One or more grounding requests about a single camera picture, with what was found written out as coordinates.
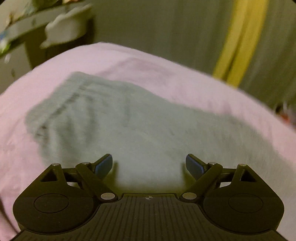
ribbed black surface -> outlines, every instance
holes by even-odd
[[[255,236],[228,233],[211,224],[196,204],[173,194],[125,194],[103,204],[83,227],[60,235],[24,231],[15,241],[283,241],[277,232]]]

bed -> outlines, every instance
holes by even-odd
[[[134,49],[108,43],[80,46],[36,67],[0,95],[1,241],[8,241],[19,232],[12,213],[15,199],[47,168],[38,154],[37,143],[27,132],[26,114],[75,71],[133,83],[172,103],[217,115],[232,115],[270,142],[296,175],[295,131],[242,91],[204,73]],[[274,179],[268,184],[285,205],[278,231],[288,240],[296,240],[294,175],[268,175]]]

yellow stripe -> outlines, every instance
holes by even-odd
[[[239,86],[255,52],[264,25],[268,0],[249,0],[249,6],[247,25],[227,76],[227,84],[234,87]]]
[[[235,51],[239,45],[243,26],[247,18],[248,3],[250,0],[235,0],[232,10],[232,18],[226,42],[216,64],[213,76],[224,79],[233,61]]]

round silver bolt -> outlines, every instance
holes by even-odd
[[[197,198],[197,195],[193,192],[186,192],[182,195],[183,198],[187,199],[187,200],[193,200]]]
[[[104,200],[111,200],[111,199],[115,198],[115,195],[114,195],[114,193],[106,192],[101,195],[101,198]]]

pink sheet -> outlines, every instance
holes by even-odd
[[[137,50],[107,43],[81,46],[38,66],[0,95],[0,199],[8,216],[6,220],[0,214],[1,241],[19,231],[12,213],[15,199],[46,168],[37,143],[26,131],[26,113],[74,71],[134,83],[171,102],[233,115],[270,141],[296,174],[296,133],[250,96],[203,73]],[[295,218],[285,214],[282,222],[291,224]],[[292,240],[296,232],[291,227],[281,225],[278,231]]]

